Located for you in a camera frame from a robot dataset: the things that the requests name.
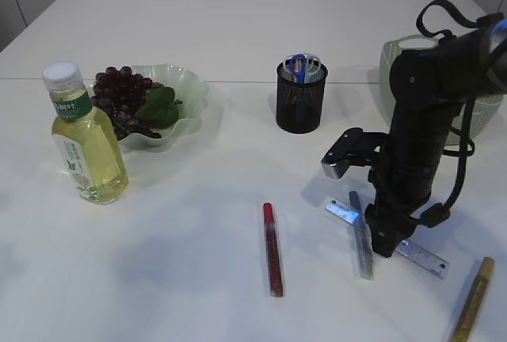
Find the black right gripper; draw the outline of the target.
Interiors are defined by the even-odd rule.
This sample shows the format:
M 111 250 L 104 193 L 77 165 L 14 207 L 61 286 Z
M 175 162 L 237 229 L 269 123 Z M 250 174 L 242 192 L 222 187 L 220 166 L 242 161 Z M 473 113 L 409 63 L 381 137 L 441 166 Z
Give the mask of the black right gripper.
M 416 230 L 417 223 L 410 216 L 419 207 L 419 199 L 403 196 L 398 202 L 392 202 L 385 195 L 376 195 L 366 211 L 373 251 L 391 257 L 398 245 Z

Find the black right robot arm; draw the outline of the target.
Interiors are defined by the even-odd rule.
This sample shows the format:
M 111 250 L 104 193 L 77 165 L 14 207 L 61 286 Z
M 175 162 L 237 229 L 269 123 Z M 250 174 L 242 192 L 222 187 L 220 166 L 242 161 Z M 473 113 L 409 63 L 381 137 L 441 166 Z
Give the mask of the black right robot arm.
M 368 174 L 375 201 L 366 221 L 372 249 L 390 257 L 419 225 L 446 221 L 466 176 L 471 114 L 479 97 L 506 93 L 506 21 L 481 27 L 425 50 L 405 50 L 391 66 L 395 110 L 379 160 Z M 444 203 L 419 218 L 427 203 L 452 121 L 463 115 L 455 185 Z

